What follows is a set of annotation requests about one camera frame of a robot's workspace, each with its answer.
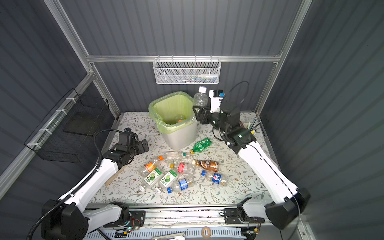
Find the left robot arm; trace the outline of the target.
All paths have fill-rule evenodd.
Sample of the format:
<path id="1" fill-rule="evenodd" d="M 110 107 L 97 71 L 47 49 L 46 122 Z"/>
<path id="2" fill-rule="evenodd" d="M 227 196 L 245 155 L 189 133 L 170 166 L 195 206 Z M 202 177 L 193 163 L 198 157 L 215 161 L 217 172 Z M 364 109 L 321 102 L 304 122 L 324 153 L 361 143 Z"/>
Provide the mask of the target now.
<path id="1" fill-rule="evenodd" d="M 128 205 L 120 202 L 86 211 L 93 195 L 107 180 L 129 165 L 134 157 L 149 151 L 148 142 L 140 141 L 130 128 L 117 132 L 119 142 L 105 153 L 96 148 L 99 154 L 96 165 L 78 184 L 58 200 L 44 204 L 42 216 L 27 234 L 28 240 L 33 238 L 38 228 L 41 228 L 45 240 L 82 240 L 87 234 L 100 232 L 101 227 L 110 223 L 120 224 L 122 228 L 135 223 Z"/>

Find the pepsi label bottle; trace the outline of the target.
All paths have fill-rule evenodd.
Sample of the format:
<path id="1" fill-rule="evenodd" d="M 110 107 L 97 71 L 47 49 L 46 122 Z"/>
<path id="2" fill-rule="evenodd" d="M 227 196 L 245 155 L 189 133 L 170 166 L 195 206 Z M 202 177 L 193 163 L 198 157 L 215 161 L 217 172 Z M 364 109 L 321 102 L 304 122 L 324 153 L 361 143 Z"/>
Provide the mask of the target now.
<path id="1" fill-rule="evenodd" d="M 221 185 L 221 186 L 227 186 L 228 185 L 227 177 L 225 175 L 220 174 L 220 173 L 216 173 L 216 172 L 208 171 L 208 170 L 202 170 L 201 175 L 216 185 Z"/>

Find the orange label clear bottle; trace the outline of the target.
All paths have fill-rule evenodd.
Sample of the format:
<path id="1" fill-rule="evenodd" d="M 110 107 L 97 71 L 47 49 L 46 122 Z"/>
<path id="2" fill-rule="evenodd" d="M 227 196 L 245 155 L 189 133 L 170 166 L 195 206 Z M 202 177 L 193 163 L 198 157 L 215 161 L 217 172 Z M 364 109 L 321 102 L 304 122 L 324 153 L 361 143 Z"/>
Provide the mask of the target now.
<path id="1" fill-rule="evenodd" d="M 175 123 L 180 123 L 180 122 L 184 121 L 185 119 L 186 119 L 186 117 L 184 115 L 176 115 Z"/>

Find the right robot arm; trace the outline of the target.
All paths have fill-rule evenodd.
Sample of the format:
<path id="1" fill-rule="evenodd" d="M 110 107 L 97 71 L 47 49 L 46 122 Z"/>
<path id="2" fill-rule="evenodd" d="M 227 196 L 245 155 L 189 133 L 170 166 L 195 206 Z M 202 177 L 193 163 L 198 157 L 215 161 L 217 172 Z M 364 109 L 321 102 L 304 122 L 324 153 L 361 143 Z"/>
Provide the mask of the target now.
<path id="1" fill-rule="evenodd" d="M 260 205 L 246 199 L 239 204 L 239 218 L 268 219 L 276 228 L 283 230 L 304 212 L 310 193 L 299 189 L 274 165 L 263 151 L 255 136 L 241 125 L 240 109 L 222 101 L 218 112 L 206 106 L 193 106 L 196 120 L 210 124 L 218 130 L 223 142 L 243 159 L 263 182 L 272 198 L 272 203 Z"/>

